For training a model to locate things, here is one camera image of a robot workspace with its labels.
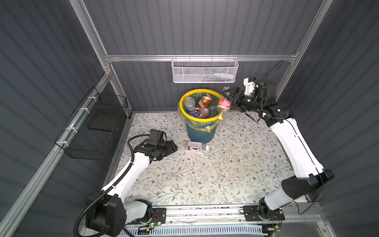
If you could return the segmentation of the red label clear bottle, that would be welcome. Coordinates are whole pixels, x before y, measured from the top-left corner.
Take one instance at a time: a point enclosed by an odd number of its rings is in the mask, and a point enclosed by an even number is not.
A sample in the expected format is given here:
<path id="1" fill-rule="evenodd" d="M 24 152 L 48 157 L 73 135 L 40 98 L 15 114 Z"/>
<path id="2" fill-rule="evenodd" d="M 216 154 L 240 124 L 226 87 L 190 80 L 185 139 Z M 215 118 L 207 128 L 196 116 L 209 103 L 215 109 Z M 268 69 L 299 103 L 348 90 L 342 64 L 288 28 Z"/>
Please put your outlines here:
<path id="1" fill-rule="evenodd" d="M 225 114 L 230 110 L 232 107 L 232 103 L 227 99 L 220 99 L 217 105 L 218 108 L 218 117 L 219 119 L 222 119 Z"/>

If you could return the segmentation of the clear unlabeled bottle white cap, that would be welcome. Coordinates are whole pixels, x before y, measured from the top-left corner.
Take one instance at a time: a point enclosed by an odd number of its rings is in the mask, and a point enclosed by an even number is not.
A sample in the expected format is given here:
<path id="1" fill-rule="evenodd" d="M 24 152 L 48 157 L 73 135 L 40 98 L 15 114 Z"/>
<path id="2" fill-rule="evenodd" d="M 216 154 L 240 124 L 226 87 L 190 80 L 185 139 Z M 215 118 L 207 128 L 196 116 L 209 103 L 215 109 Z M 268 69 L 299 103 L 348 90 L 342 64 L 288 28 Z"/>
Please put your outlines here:
<path id="1" fill-rule="evenodd" d="M 213 105 L 213 106 L 208 106 L 207 107 L 208 111 L 209 111 L 209 114 L 208 114 L 208 117 L 209 118 L 212 118 L 212 117 L 215 117 L 218 115 L 218 107 L 217 105 Z"/>

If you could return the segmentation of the brown coffee bottle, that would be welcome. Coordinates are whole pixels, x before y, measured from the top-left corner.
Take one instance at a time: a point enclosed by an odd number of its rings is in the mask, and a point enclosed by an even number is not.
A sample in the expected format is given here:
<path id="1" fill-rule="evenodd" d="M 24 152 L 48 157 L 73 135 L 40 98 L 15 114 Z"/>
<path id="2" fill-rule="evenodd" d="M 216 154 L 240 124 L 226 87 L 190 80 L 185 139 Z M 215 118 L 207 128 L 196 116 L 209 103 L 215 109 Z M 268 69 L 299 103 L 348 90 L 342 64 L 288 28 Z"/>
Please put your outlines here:
<path id="1" fill-rule="evenodd" d="M 206 108 L 212 102 L 213 98 L 210 94 L 206 93 L 197 103 L 196 110 L 199 111 L 201 108 Z"/>

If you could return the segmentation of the orange juice bottle red label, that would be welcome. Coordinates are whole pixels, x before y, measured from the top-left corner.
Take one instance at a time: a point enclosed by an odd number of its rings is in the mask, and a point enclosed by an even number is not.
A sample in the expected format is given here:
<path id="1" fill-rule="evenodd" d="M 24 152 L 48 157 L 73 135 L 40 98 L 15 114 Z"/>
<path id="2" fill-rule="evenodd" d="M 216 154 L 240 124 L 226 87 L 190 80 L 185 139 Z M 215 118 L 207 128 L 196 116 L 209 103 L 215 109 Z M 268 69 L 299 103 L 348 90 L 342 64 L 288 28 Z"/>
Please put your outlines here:
<path id="1" fill-rule="evenodd" d="M 209 110 L 206 107 L 201 107 L 199 110 L 199 117 L 200 118 L 207 118 L 209 116 Z"/>

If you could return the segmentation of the pepsi label bottle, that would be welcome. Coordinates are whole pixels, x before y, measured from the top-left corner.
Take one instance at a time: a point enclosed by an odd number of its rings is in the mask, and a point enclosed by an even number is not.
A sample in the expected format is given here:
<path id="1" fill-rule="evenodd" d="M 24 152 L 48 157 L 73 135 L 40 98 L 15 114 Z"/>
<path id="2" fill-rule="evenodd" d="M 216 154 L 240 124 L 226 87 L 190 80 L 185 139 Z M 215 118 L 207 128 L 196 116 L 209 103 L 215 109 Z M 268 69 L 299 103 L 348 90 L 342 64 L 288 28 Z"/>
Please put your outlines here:
<path id="1" fill-rule="evenodd" d="M 198 118 L 199 117 L 199 114 L 195 111 L 195 110 L 192 110 L 192 111 L 187 111 L 187 114 L 194 117 L 194 118 Z"/>

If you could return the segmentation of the blue label clear bottle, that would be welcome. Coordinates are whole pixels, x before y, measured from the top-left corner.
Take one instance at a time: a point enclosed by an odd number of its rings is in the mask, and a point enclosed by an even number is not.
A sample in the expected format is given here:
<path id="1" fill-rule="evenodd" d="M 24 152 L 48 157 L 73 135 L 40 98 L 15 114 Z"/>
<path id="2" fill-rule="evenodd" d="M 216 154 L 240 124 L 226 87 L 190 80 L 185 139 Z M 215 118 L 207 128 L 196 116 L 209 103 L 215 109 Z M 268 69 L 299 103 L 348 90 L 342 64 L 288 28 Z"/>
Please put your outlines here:
<path id="1" fill-rule="evenodd" d="M 183 104 L 186 111 L 194 111 L 196 108 L 195 99 L 192 98 L 191 96 L 188 96 L 187 98 L 185 98 Z"/>

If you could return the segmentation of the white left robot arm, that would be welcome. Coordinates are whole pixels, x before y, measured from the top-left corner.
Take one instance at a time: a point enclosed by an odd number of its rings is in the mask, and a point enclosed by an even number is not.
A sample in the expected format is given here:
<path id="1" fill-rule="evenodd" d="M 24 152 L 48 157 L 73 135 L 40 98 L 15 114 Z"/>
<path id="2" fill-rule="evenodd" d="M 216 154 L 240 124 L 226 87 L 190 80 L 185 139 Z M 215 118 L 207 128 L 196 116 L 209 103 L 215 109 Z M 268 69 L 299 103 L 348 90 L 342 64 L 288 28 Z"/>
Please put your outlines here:
<path id="1" fill-rule="evenodd" d="M 127 193 L 140 174 L 153 161 L 160 161 L 178 150 L 174 141 L 154 142 L 146 139 L 136 148 L 131 149 L 131 160 L 120 173 L 99 192 L 94 192 L 87 199 L 87 207 L 76 223 L 85 217 L 85 226 L 97 231 L 95 237 L 108 235 L 116 237 L 124 225 L 133 221 L 148 223 L 152 219 L 153 208 L 150 201 L 136 199 L 124 204 Z"/>

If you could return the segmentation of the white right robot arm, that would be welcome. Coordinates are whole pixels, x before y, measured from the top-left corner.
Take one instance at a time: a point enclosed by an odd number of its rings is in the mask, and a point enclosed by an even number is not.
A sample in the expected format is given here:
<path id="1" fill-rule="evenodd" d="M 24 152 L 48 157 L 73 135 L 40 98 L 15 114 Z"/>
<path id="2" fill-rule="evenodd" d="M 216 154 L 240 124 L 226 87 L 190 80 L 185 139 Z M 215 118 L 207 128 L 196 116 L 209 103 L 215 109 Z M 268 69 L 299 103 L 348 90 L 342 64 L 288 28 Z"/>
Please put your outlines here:
<path id="1" fill-rule="evenodd" d="M 281 187 L 259 201 L 258 213 L 263 220 L 268 220 L 283 206 L 323 187 L 335 175 L 314 156 L 290 108 L 286 104 L 278 104 L 275 97 L 265 98 L 265 92 L 261 89 L 250 96 L 238 87 L 226 87 L 222 95 L 239 111 L 258 113 L 278 138 L 294 172 L 293 177 L 281 182 Z"/>

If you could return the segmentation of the teal ribbed waste bin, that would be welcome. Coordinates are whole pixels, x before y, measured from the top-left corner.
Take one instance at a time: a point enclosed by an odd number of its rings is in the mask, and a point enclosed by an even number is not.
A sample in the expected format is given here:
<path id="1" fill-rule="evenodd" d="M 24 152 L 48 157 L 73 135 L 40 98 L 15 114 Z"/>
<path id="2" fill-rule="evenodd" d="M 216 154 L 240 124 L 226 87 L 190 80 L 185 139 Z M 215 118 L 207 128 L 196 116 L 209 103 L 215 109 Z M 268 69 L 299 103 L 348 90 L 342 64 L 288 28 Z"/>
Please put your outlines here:
<path id="1" fill-rule="evenodd" d="M 213 140 L 215 133 L 216 133 L 216 129 L 217 129 L 219 124 L 210 133 L 194 130 L 191 127 L 189 127 L 186 123 L 185 123 L 185 125 L 187 128 L 188 137 L 191 141 L 201 142 L 201 143 L 209 143 Z"/>

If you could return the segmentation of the yellow bin liner bag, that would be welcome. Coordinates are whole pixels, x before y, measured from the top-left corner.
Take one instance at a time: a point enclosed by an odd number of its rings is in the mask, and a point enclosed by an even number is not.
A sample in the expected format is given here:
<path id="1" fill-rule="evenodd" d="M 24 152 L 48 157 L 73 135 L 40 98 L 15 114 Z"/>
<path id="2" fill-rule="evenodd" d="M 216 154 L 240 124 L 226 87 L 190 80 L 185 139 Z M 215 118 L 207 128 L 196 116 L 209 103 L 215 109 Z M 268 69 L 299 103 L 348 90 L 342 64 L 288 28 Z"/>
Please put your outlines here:
<path id="1" fill-rule="evenodd" d="M 195 99 L 197 102 L 206 94 L 209 94 L 213 99 L 210 103 L 211 106 L 217 106 L 220 99 L 225 99 L 225 97 L 213 90 L 210 89 L 194 89 L 182 96 L 178 103 L 178 116 L 185 122 L 189 127 L 194 130 L 208 132 L 210 133 L 220 122 L 221 120 L 215 117 L 211 118 L 195 118 L 187 113 L 187 109 L 184 106 L 184 100 L 188 97 Z"/>

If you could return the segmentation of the white spray bottle in basket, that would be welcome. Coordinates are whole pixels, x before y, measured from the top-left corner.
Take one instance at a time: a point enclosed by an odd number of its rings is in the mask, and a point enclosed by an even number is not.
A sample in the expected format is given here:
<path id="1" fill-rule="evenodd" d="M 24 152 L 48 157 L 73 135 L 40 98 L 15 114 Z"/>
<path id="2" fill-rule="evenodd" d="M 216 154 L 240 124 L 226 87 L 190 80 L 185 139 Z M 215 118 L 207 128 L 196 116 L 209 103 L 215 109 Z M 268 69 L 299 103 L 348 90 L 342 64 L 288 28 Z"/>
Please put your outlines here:
<path id="1" fill-rule="evenodd" d="M 226 81 L 233 81 L 235 79 L 234 74 L 228 74 L 228 73 L 214 73 L 213 76 L 215 78 L 220 78 Z"/>

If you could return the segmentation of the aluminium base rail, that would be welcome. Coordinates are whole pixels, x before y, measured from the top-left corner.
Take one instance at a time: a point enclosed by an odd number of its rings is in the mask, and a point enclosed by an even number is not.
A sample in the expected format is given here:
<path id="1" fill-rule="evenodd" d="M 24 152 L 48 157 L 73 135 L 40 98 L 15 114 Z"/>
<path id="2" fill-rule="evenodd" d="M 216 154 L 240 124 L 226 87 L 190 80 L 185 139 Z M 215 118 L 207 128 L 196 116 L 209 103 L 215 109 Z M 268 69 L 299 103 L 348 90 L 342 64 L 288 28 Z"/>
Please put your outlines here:
<path id="1" fill-rule="evenodd" d="M 116 224 L 117 237 L 328 237 L 320 211 L 294 204 L 262 219 L 257 205 L 154 206 L 148 219 Z"/>

